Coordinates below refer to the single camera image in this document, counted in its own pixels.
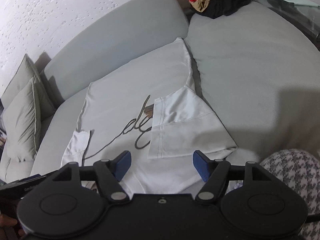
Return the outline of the left hand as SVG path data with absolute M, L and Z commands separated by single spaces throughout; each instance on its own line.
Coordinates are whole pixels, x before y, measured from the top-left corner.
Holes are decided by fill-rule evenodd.
M 21 239 L 25 236 L 25 231 L 18 228 L 18 221 L 7 215 L 1 214 L 0 227 L 1 227 L 1 240 L 6 239 Z

